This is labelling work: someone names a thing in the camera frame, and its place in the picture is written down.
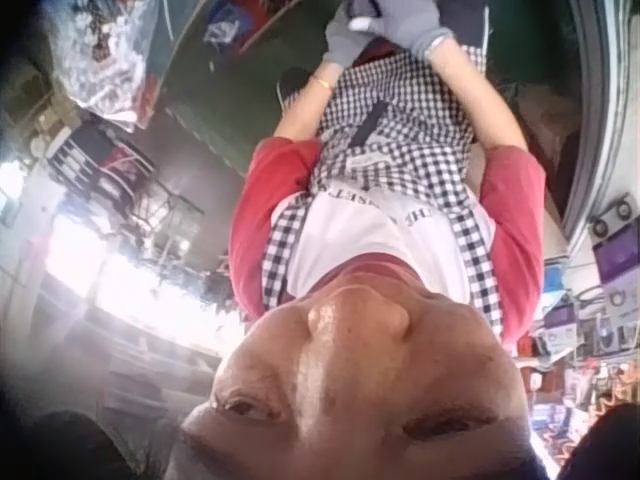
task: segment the gray glove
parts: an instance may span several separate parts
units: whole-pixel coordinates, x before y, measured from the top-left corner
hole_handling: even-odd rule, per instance
[[[440,25],[435,0],[377,0],[382,16],[358,17],[349,28],[385,37],[390,42],[426,59],[431,48],[443,37],[453,36]]]
[[[338,7],[336,16],[327,25],[326,37],[329,48],[324,55],[324,60],[337,63],[344,68],[353,65],[353,62],[375,38],[369,33],[349,29],[349,19],[344,1]]]

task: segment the plastic bag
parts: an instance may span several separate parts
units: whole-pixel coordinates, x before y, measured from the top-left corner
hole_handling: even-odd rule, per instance
[[[158,0],[44,2],[54,72],[80,107],[132,131]]]

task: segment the red sleeve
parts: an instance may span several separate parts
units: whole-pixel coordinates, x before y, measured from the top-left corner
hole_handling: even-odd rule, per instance
[[[491,247],[504,325],[502,341],[515,344],[531,327],[543,289],[545,173],[516,147],[487,155],[480,203],[496,222]]]
[[[316,140],[268,138],[256,148],[231,225],[229,268],[236,299],[252,321],[264,314],[262,257],[271,215],[288,196],[307,189],[320,154]]]

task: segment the checkered apron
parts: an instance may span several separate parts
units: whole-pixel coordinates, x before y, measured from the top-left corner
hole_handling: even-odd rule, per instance
[[[465,49],[484,72],[483,51]],[[473,130],[431,67],[403,52],[347,70],[323,116],[319,138],[323,151],[309,190],[298,194],[272,227],[262,265],[266,310],[281,303],[287,266],[314,196],[329,180],[339,179],[363,191],[385,188],[445,213],[462,252],[472,305],[499,333],[496,279],[464,182]],[[381,160],[350,165],[350,159],[367,157]]]

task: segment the gold bracelet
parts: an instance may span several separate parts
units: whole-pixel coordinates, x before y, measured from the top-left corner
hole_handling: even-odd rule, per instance
[[[311,80],[314,80],[316,83],[322,85],[324,88],[329,90],[331,93],[333,93],[334,90],[335,90],[335,88],[332,87],[329,82],[327,82],[326,80],[323,80],[322,78],[318,78],[315,75],[311,75]]]

